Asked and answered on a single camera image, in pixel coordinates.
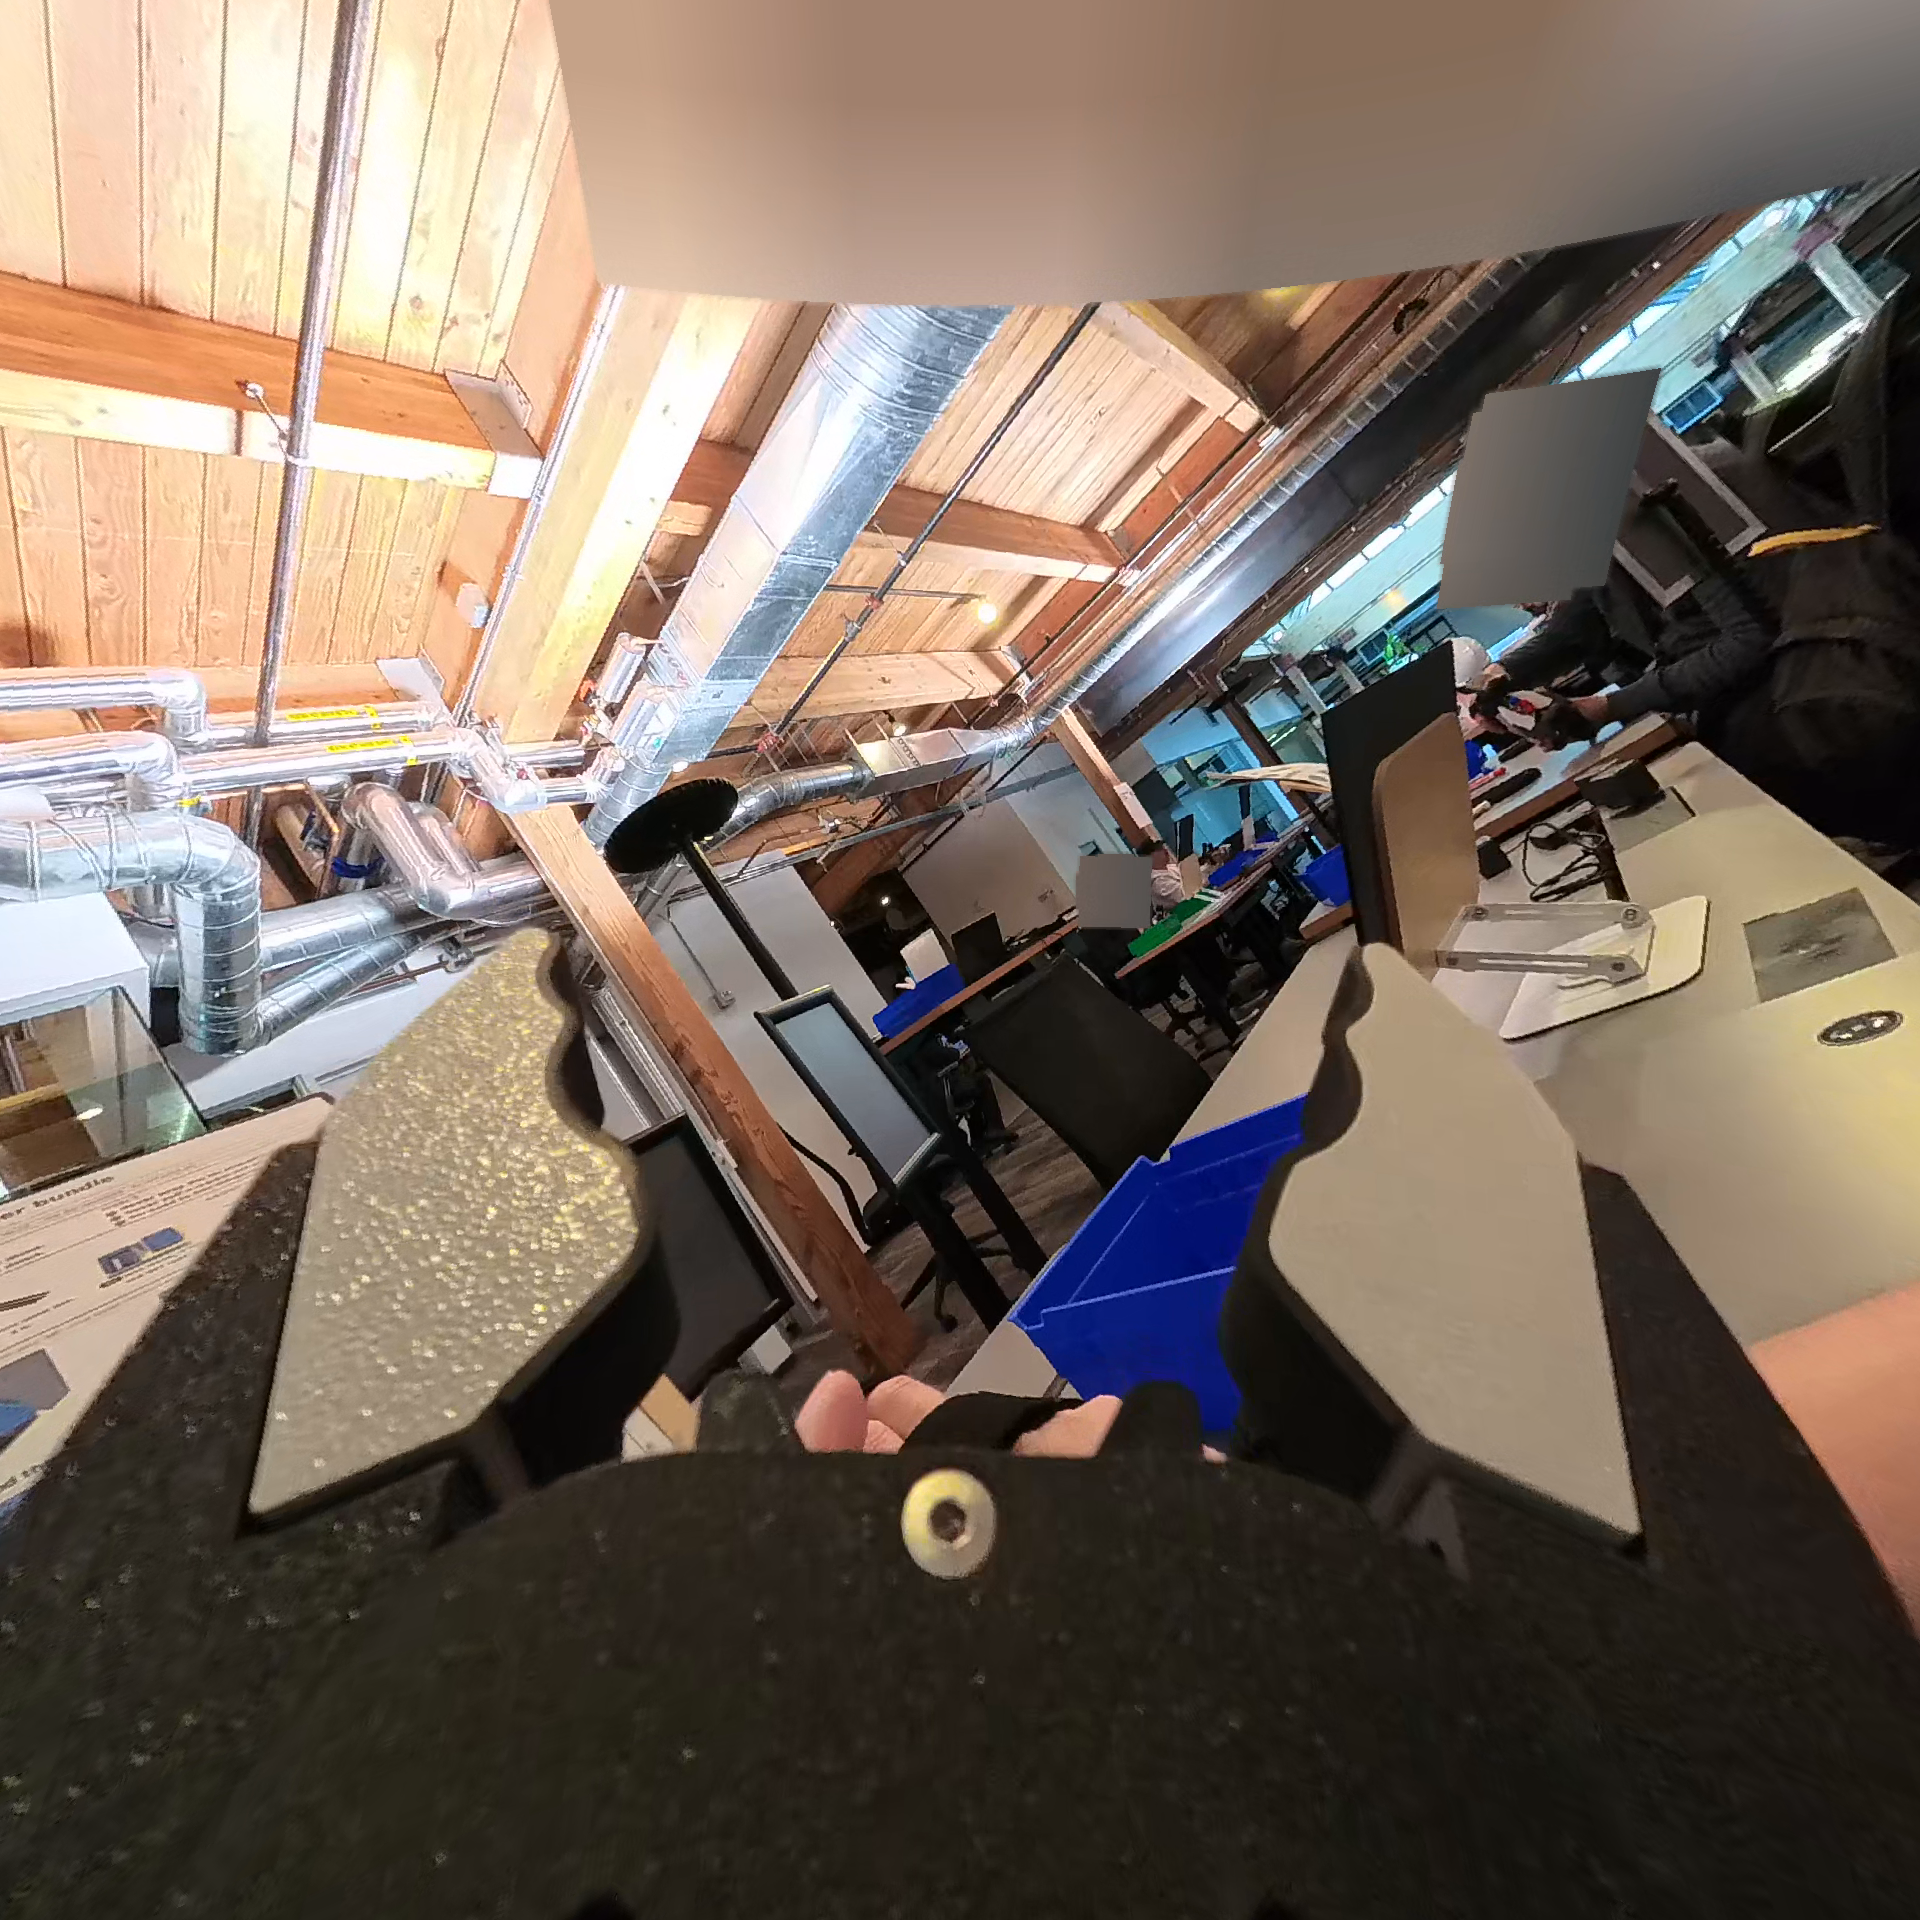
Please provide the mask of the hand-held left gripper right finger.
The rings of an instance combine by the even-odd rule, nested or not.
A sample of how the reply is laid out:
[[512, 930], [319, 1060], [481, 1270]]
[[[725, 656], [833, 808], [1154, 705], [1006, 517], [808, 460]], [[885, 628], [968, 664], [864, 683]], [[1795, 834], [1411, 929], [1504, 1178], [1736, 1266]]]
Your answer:
[[1503, 1042], [1390, 947], [1359, 949], [1224, 1293], [1234, 1453], [1393, 1530], [1467, 1482], [1633, 1542], [1583, 1176]]

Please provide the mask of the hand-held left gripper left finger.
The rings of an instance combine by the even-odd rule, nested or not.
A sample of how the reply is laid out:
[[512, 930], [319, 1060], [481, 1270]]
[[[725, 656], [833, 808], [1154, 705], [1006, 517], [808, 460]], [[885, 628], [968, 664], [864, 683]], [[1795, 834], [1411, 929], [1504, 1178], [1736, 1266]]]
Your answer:
[[291, 1520], [447, 1462], [510, 1501], [681, 1453], [679, 1330], [565, 944], [523, 930], [322, 1128], [248, 1512]]

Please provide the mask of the blue plastic bin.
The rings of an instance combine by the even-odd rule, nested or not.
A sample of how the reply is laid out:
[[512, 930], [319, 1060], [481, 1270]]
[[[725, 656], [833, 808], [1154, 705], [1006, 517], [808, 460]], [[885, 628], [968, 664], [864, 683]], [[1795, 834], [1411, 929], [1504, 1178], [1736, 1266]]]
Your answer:
[[1083, 1398], [1184, 1386], [1208, 1434], [1234, 1427], [1241, 1393], [1218, 1348], [1221, 1306], [1265, 1180], [1303, 1124], [1297, 1098], [1120, 1178], [1011, 1315], [1057, 1377]]

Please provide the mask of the person's right forearm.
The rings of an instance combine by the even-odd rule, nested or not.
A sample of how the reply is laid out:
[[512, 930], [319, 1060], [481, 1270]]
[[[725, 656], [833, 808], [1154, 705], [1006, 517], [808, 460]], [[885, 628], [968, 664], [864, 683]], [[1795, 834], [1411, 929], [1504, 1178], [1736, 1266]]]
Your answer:
[[1759, 1341], [1750, 1358], [1919, 1621], [1919, 1285]]

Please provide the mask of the person's right hand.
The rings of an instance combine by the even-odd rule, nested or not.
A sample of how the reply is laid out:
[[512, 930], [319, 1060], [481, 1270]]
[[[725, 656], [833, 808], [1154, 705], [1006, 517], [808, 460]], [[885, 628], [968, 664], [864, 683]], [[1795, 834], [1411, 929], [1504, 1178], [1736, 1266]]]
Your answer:
[[910, 1377], [864, 1388], [835, 1372], [808, 1395], [795, 1432], [809, 1453], [1227, 1460], [1205, 1438], [1193, 1393], [1178, 1384], [1149, 1384], [1128, 1396], [1029, 1398], [945, 1393]]

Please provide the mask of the black monitor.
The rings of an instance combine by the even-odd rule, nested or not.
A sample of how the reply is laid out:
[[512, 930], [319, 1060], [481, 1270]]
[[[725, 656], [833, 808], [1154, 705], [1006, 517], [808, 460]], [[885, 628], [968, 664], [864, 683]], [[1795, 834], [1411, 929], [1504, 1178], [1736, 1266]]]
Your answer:
[[666, 1377], [698, 1401], [778, 1330], [793, 1296], [782, 1270], [689, 1115], [630, 1140], [657, 1229], [654, 1270], [669, 1283], [679, 1337]]

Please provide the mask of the instruction sign with tag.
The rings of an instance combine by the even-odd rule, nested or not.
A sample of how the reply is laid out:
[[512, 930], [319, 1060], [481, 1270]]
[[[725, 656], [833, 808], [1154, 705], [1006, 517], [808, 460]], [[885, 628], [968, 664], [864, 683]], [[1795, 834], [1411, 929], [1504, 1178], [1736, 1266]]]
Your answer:
[[317, 1138], [311, 1094], [3, 1206], [3, 1512], [53, 1459], [269, 1162]]

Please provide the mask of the curved wooden panel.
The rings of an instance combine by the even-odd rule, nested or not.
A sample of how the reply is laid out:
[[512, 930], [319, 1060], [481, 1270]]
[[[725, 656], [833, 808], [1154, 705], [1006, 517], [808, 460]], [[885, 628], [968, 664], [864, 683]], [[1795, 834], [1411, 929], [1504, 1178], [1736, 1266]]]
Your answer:
[[1426, 978], [1481, 904], [1467, 740], [1449, 715], [1379, 761], [1374, 830], [1385, 941]]

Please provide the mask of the black high-back office chair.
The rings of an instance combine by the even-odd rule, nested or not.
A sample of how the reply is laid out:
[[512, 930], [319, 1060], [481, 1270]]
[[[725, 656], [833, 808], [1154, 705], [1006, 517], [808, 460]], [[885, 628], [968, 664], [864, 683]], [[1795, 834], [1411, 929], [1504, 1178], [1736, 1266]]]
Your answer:
[[1211, 1091], [1210, 1072], [1079, 960], [986, 998], [968, 1045], [1111, 1190], [1158, 1162]]

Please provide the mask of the monitor on rolling stand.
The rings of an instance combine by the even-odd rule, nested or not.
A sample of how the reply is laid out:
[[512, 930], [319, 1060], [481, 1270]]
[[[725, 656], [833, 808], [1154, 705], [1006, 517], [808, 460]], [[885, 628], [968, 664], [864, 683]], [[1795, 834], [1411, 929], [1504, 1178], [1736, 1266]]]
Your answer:
[[918, 1224], [928, 1240], [927, 1280], [958, 1290], [984, 1329], [997, 1329], [1014, 1299], [987, 1266], [994, 1245], [1035, 1280], [1045, 1254], [974, 1146], [933, 1117], [833, 989], [782, 998], [754, 1014], [874, 1181], [858, 1219], [864, 1235]]

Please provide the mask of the black round floor lamp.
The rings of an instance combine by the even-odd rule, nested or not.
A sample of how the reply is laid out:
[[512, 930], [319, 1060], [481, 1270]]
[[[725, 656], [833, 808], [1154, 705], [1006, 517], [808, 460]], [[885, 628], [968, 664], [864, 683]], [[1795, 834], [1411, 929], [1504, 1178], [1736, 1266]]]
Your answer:
[[615, 875], [637, 877], [662, 874], [674, 857], [683, 859], [712, 898], [723, 922], [735, 930], [744, 950], [779, 1001], [799, 996], [799, 988], [782, 970], [747, 916], [735, 905], [717, 875], [705, 842], [720, 834], [737, 810], [738, 789], [720, 777], [672, 785], [637, 808], [608, 837], [607, 859]]

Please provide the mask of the grey square sticker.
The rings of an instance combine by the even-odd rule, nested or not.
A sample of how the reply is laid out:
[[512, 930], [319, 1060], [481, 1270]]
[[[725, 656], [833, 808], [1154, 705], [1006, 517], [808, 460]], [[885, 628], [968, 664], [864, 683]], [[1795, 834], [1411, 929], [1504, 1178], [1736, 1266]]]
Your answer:
[[1882, 966], [1898, 953], [1856, 886], [1746, 922], [1744, 947], [1759, 1004]]

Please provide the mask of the silver insulated pipe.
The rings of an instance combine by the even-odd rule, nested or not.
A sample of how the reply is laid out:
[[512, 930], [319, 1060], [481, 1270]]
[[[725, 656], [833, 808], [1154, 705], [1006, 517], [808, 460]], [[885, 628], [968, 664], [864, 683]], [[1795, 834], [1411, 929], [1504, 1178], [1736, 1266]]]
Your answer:
[[255, 789], [311, 785], [414, 766], [449, 766], [493, 797], [523, 800], [537, 779], [585, 764], [582, 740], [502, 742], [479, 726], [433, 726], [366, 736], [303, 736], [269, 748], [190, 749], [158, 731], [94, 731], [8, 742], [3, 787], [48, 790], [107, 781], [135, 810], [181, 810]]

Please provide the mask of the metal ceiling conduit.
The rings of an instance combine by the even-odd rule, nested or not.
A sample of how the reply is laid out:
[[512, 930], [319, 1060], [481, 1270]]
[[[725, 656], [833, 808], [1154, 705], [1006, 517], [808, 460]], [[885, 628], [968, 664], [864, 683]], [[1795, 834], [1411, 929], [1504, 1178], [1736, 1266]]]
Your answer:
[[338, 309], [338, 276], [345, 260], [352, 166], [359, 154], [375, 36], [375, 2], [338, 5], [328, 72], [328, 115], [320, 141], [320, 171], [317, 181], [317, 201], [311, 209], [314, 214], [304, 264], [304, 301], [296, 354], [296, 382], [291, 408], [286, 411], [286, 428], [279, 437], [282, 474], [271, 603], [256, 674], [255, 723], [249, 731], [249, 742], [256, 748], [273, 742], [282, 668], [296, 627], [304, 517], [314, 490], [314, 438], [333, 324]]

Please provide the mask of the wooden support post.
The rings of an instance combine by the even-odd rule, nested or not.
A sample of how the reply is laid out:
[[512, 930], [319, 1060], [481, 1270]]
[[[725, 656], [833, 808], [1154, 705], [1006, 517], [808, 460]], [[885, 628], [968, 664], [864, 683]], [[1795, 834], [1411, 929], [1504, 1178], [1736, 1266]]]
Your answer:
[[590, 846], [569, 808], [507, 813], [506, 826], [547, 890], [584, 934], [593, 958], [674, 1066], [693, 1105], [717, 1129], [730, 1164], [795, 1275], [882, 1377], [909, 1370], [922, 1333], [874, 1270], [849, 1224], [787, 1140], [753, 1078], [672, 970], [657, 934]]

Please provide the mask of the metal bracket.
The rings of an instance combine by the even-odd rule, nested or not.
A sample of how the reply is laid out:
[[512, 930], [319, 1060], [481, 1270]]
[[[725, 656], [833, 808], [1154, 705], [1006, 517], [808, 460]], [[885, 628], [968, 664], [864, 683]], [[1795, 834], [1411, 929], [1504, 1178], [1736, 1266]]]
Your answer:
[[1647, 974], [1650, 941], [1653, 913], [1639, 904], [1472, 904], [1434, 949], [1434, 965], [1622, 986]]

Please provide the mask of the silver elbow duct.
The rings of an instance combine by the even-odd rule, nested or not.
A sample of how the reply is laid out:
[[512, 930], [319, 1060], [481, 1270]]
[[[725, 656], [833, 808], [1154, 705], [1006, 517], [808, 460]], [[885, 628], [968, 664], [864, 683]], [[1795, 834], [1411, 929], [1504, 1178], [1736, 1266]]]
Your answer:
[[177, 904], [183, 1042], [222, 1058], [259, 1040], [262, 867], [229, 828], [181, 811], [93, 824], [3, 821], [3, 898], [158, 886]]

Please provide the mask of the rectangular metal duct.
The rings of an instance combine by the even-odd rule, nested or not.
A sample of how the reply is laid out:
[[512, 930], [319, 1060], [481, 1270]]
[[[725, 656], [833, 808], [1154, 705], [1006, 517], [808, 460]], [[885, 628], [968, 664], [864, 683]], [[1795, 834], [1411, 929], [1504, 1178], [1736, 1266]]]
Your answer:
[[853, 766], [867, 777], [863, 794], [894, 795], [909, 789], [973, 777], [986, 766], [1029, 752], [1035, 736], [1021, 726], [942, 726], [863, 742]]

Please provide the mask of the long thin spiral duct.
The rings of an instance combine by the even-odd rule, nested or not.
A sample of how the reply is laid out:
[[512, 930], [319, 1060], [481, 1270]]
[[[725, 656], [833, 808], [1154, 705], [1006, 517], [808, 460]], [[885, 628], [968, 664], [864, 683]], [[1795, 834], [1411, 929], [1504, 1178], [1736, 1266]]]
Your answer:
[[1377, 420], [1385, 408], [1423, 378], [1438, 354], [1478, 324], [1526, 272], [1536, 266], [1541, 251], [1479, 264], [1457, 272], [1446, 286], [1425, 294], [1425, 309], [1406, 323], [1390, 324], [1377, 357], [1334, 390], [1329, 400], [1299, 418], [1285, 420], [1277, 443], [1274, 469], [1263, 488], [1234, 504], [1233, 517], [1218, 528], [1208, 525], [1208, 541], [1195, 547], [1184, 562], [1163, 581], [1151, 581], [1138, 611], [1119, 614], [1096, 638], [1097, 645], [1083, 660], [1075, 660], [1058, 686], [1048, 686], [1032, 706], [1016, 721], [1021, 746], [1045, 736], [1064, 713], [1083, 702], [1106, 678], [1119, 660], [1138, 648], [1143, 638], [1170, 625], [1170, 620], [1195, 608], [1216, 578], [1238, 561], [1263, 528], [1305, 490], [1339, 450], [1352, 445], [1366, 426]]

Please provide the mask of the large silver spiral duct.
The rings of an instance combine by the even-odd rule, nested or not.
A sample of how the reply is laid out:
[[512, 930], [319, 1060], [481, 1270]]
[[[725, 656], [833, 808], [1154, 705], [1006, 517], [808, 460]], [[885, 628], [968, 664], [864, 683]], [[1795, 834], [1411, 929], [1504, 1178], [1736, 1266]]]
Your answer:
[[664, 625], [679, 689], [637, 689], [594, 849], [705, 761], [968, 382], [1009, 304], [839, 304]]

